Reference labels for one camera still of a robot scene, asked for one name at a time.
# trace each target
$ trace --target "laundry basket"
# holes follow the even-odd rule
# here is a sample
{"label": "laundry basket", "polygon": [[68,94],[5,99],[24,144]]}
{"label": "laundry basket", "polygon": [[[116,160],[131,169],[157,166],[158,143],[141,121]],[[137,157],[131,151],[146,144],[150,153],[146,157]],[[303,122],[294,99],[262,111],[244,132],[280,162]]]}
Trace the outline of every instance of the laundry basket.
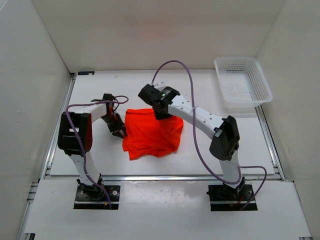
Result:
{"label": "laundry basket", "polygon": [[214,65],[226,108],[249,109],[273,99],[255,58],[218,57]]}

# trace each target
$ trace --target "white wall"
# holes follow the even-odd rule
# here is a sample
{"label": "white wall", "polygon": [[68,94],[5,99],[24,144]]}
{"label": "white wall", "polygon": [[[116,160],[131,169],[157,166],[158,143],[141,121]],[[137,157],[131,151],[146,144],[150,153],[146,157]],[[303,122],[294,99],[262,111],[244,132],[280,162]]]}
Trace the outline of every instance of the white wall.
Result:
{"label": "white wall", "polygon": [[0,239],[15,239],[70,75],[31,0],[0,0]]}
{"label": "white wall", "polygon": [[[255,56],[285,0],[33,0],[71,72]],[[177,68],[176,64],[168,68]]]}
{"label": "white wall", "polygon": [[286,177],[320,239],[320,1],[287,0],[257,58],[273,94],[263,110]]}

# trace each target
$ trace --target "red cloth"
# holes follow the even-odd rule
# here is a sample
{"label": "red cloth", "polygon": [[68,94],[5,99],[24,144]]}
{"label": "red cloth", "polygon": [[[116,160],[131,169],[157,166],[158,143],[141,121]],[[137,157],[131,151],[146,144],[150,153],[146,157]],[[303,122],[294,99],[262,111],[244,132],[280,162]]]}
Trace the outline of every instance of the red cloth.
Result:
{"label": "red cloth", "polygon": [[130,160],[135,160],[143,155],[159,158],[176,151],[184,121],[176,116],[156,120],[151,108],[128,109],[124,125],[127,136],[123,139],[122,147],[129,152]]}

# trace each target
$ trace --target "white basket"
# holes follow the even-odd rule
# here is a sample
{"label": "white basket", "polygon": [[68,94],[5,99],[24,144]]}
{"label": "white basket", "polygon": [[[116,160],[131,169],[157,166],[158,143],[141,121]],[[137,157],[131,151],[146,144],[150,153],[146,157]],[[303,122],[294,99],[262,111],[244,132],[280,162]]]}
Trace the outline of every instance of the white basket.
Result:
{"label": "white basket", "polygon": [[255,58],[218,57],[214,65],[226,108],[249,109],[273,99]]}

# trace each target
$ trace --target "black mounting plate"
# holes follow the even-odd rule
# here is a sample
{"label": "black mounting plate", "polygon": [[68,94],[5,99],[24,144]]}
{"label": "black mounting plate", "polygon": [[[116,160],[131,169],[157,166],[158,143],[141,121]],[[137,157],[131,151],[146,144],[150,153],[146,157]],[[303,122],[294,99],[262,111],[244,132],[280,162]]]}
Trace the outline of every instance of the black mounting plate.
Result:
{"label": "black mounting plate", "polygon": [[[223,185],[209,185],[208,188],[209,191],[207,194],[210,198],[211,212],[239,211],[254,194],[251,184],[245,184],[243,186],[237,199],[230,199],[229,195],[226,194]],[[258,207],[255,200],[256,199],[254,198],[243,211],[257,211]]]}
{"label": "black mounting plate", "polygon": [[[104,189],[107,191],[111,201],[111,210],[119,209],[119,199],[120,199],[120,186],[119,185],[105,185]],[[110,210],[109,203],[105,205],[106,196],[101,199],[92,198],[82,191],[80,185],[76,189],[76,194],[74,198],[73,209],[100,209],[100,210]]]}

